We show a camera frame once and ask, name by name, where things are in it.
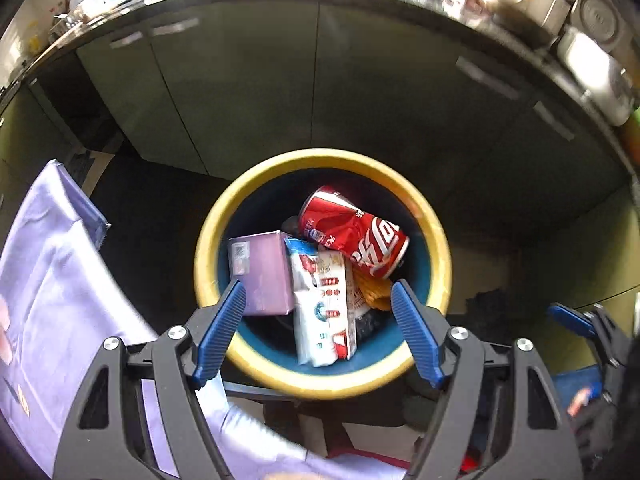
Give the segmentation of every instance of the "blue gripper pad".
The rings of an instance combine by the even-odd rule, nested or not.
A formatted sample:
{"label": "blue gripper pad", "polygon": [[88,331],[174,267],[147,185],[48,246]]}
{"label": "blue gripper pad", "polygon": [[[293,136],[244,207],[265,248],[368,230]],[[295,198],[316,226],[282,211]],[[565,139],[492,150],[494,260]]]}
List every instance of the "blue gripper pad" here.
{"label": "blue gripper pad", "polygon": [[551,318],[567,330],[581,337],[591,338],[596,335],[593,325],[581,314],[559,303],[551,305],[547,313]]}
{"label": "blue gripper pad", "polygon": [[415,367],[420,377],[429,381],[434,388],[440,388],[445,379],[440,368],[440,349],[418,312],[412,294],[404,288],[402,283],[396,282],[391,288],[391,309],[396,316],[402,336],[414,356]]}
{"label": "blue gripper pad", "polygon": [[245,304],[244,285],[237,282],[220,306],[220,310],[198,346],[198,362],[192,377],[200,387],[218,374],[226,349],[242,319]]}

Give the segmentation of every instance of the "silver bolt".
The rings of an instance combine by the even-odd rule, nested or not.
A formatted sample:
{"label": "silver bolt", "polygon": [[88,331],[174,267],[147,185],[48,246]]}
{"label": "silver bolt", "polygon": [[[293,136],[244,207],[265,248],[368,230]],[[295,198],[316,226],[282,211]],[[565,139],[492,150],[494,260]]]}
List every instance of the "silver bolt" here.
{"label": "silver bolt", "polygon": [[523,352],[530,352],[533,350],[533,343],[524,337],[518,339],[516,341],[516,345],[518,345],[518,348]]}
{"label": "silver bolt", "polygon": [[464,341],[467,337],[469,337],[469,330],[467,330],[463,326],[455,326],[451,329],[450,334],[453,339]]}
{"label": "silver bolt", "polygon": [[187,335],[187,329],[181,325],[172,326],[169,329],[169,337],[171,339],[182,339]]}
{"label": "silver bolt", "polygon": [[120,340],[117,337],[108,337],[107,339],[104,340],[104,343],[102,343],[102,346],[104,346],[105,350],[113,350],[113,349],[116,349],[119,344],[120,344]]}

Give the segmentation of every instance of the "lavender fabric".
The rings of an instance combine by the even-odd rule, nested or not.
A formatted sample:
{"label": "lavender fabric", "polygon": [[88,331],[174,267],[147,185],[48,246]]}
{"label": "lavender fabric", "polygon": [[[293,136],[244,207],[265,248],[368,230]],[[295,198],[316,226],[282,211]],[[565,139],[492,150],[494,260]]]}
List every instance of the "lavender fabric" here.
{"label": "lavender fabric", "polygon": [[[157,335],[113,281],[97,252],[108,224],[64,167],[52,160],[31,186],[0,256],[0,410],[25,449],[52,476],[69,407],[108,336],[126,344]],[[159,467],[177,476],[153,381],[145,412]],[[197,392],[211,433],[235,478],[308,472],[335,480],[401,479],[377,460],[326,460],[282,439],[227,402],[218,375]]]}

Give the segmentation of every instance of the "white sticker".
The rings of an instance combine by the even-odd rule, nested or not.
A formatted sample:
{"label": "white sticker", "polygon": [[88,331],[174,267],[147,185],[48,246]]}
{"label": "white sticker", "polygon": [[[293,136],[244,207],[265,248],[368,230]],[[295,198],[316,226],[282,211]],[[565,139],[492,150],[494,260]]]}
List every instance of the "white sticker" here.
{"label": "white sticker", "polygon": [[234,276],[242,276],[249,273],[249,242],[237,242],[231,244],[232,261],[234,263]]}

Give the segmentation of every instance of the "soda can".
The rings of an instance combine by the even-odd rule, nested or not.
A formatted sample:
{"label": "soda can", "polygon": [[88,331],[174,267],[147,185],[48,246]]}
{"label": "soda can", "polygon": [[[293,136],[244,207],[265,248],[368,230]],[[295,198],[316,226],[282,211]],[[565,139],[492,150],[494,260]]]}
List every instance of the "soda can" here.
{"label": "soda can", "polygon": [[306,238],[340,251],[376,278],[388,278],[409,246],[397,225],[365,213],[330,186],[306,200],[298,221]]}

